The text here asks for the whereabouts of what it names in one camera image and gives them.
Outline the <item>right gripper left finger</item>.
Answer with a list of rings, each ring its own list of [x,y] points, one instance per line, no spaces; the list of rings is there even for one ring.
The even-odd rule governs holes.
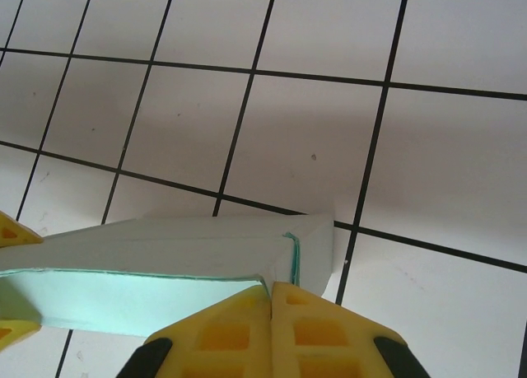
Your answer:
[[[151,334],[119,377],[270,377],[271,301],[258,285]]]

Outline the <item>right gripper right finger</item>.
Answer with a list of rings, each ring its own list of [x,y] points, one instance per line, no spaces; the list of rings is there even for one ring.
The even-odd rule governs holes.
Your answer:
[[[274,377],[428,377],[392,329],[285,282],[273,284]]]

